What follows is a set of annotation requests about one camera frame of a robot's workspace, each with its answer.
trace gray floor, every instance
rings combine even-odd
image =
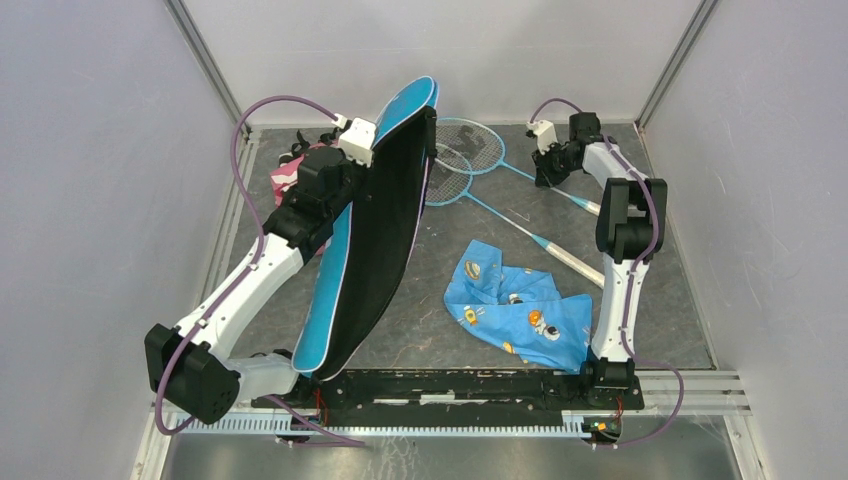
[[[662,419],[626,417],[622,440]],[[546,438],[367,438],[367,448],[290,449],[267,436],[174,437],[162,479],[741,479],[721,417],[678,418],[618,451]]]
[[[532,172],[533,142],[519,125],[495,126],[506,144],[506,161]],[[605,132],[619,142],[622,152],[639,169],[648,160],[631,125],[607,125]],[[317,138],[321,130],[305,130]],[[264,218],[274,208],[269,172],[280,153],[295,140],[294,130],[262,132],[249,190]],[[565,130],[560,138],[567,138]],[[601,189],[582,173],[573,174],[561,188],[600,202]],[[601,255],[595,248],[596,217],[563,197],[536,188],[530,180],[504,168],[475,177],[472,193],[534,233],[546,237],[599,271]],[[247,212],[240,218],[233,247],[232,269],[255,238]],[[382,320],[349,363],[350,368],[456,368],[524,367],[521,360],[466,333],[442,302],[456,262],[472,239],[501,248],[504,264],[549,271],[564,296],[589,293],[597,321],[601,290],[559,263],[530,238],[471,201],[462,199],[445,207],[428,207],[403,282]],[[680,368],[711,368],[706,342],[670,232],[651,263],[642,290],[636,327],[640,356],[670,362]],[[293,349],[309,308],[317,259],[273,296],[248,326],[233,355],[248,356],[275,348]]]

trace white enclosure wall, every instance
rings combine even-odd
[[[0,477],[124,479],[231,124],[162,2],[2,2],[0,52]]]
[[[242,109],[281,93],[374,118],[431,75],[439,113],[524,122],[551,96],[633,120],[698,0],[184,0]],[[546,118],[571,112],[551,108]],[[270,106],[254,125],[325,122]]]
[[[721,2],[647,126],[776,478],[845,478],[848,3]]]

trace cartoon print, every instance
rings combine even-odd
[[[542,315],[541,311],[533,310],[530,312],[527,315],[527,321],[530,322],[536,333],[543,335],[548,340],[553,342],[559,338],[559,330],[555,326],[545,323],[545,316]]]
[[[477,265],[471,260],[466,260],[465,274],[468,275],[468,278],[471,280],[480,280],[480,265]]]
[[[466,305],[466,306],[465,306],[465,308],[463,308],[463,310],[465,311],[465,318],[458,318],[456,321],[457,321],[457,322],[459,322],[459,323],[462,323],[463,321],[466,321],[466,322],[468,322],[468,324],[469,324],[469,325],[471,325],[472,327],[473,327],[474,325],[477,325],[477,317],[478,317],[478,316],[480,316],[480,315],[483,315],[484,313],[486,313],[486,309],[485,309],[485,308],[483,308],[483,307],[479,307],[479,308],[475,311],[474,309],[472,309],[472,308],[471,308],[471,306],[470,306],[470,305]]]

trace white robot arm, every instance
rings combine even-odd
[[[298,183],[264,225],[261,252],[257,241],[175,328],[155,325],[148,332],[144,343],[154,391],[165,382],[167,398],[204,423],[220,418],[235,402],[291,391],[298,374],[283,352],[244,359],[231,359],[230,353],[271,295],[329,242],[335,220],[349,208],[371,166],[375,130],[355,119],[338,148],[309,150],[298,167]],[[181,345],[183,353],[173,362]]]
[[[557,141],[551,122],[540,120],[527,127],[528,136],[534,137],[537,144],[533,152],[537,186],[555,186],[572,171],[582,169],[604,188],[595,231],[596,244],[604,256],[604,293],[583,373],[590,378],[591,387],[627,388],[634,371],[631,353],[635,351],[633,329],[639,295],[648,262],[662,246],[666,183],[647,178],[627,162],[618,146],[601,134],[601,124],[594,113],[571,116],[569,140],[564,144]],[[650,198],[645,197],[637,177],[648,187]],[[650,208],[655,209],[659,235],[653,250],[636,263],[654,234],[649,202]]]

